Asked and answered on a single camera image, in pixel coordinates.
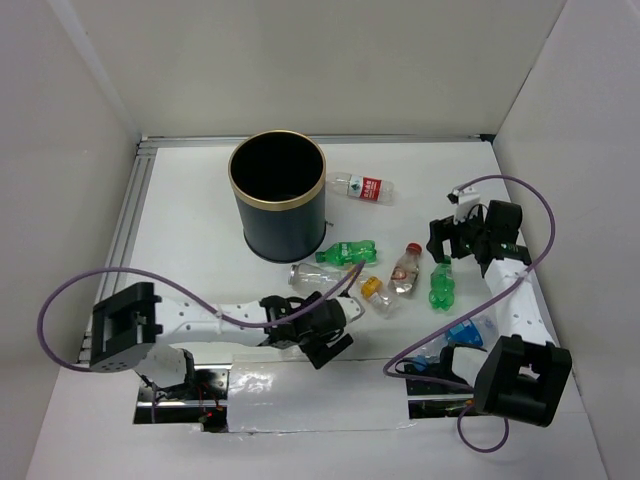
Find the crushed clear bottle red cap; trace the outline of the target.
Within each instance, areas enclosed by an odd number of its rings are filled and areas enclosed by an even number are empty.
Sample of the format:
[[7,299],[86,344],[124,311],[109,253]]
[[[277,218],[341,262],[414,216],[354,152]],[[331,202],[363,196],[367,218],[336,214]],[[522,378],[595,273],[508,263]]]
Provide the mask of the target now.
[[389,289],[399,296],[410,296],[419,277],[422,247],[414,242],[406,246],[404,254],[396,262],[388,283]]

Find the clear capless wide bottle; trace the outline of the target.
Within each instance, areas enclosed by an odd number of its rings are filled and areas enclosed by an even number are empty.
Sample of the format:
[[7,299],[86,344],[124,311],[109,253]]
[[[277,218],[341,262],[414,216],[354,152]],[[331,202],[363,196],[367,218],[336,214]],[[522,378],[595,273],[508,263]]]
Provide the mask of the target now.
[[301,294],[315,291],[324,294],[343,277],[344,274],[339,271],[330,271],[308,263],[297,263],[290,268],[288,284]]

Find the clear bottle yellow cap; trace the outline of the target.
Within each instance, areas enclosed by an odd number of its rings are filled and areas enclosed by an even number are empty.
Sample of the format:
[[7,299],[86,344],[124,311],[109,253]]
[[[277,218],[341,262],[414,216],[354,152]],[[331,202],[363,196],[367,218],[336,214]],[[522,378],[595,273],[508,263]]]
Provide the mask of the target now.
[[398,302],[394,299],[393,294],[375,276],[371,276],[361,283],[360,294],[384,318],[391,318],[397,310]]

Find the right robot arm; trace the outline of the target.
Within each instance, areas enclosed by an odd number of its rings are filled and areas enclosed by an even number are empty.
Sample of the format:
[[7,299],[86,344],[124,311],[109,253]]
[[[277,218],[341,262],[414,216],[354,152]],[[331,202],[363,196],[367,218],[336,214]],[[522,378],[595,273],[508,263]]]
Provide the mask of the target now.
[[519,205],[477,196],[455,200],[454,215],[430,224],[428,251],[436,260],[449,248],[454,259],[473,256],[492,295],[498,297],[498,337],[479,347],[454,341],[441,354],[436,379],[448,392],[472,388],[476,409],[535,426],[554,418],[572,368],[568,350],[556,346],[527,278],[532,263],[518,244]]

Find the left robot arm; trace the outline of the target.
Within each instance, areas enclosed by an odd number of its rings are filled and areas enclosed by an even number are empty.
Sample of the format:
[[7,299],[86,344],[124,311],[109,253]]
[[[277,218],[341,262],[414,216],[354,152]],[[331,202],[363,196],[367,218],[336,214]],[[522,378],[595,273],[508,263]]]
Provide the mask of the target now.
[[320,369],[349,347],[345,329],[364,313],[349,296],[306,299],[277,295],[199,313],[191,302],[161,298],[150,282],[136,283],[93,308],[89,368],[135,371],[176,399],[196,390],[197,374],[185,343],[229,343],[251,348],[299,348]]

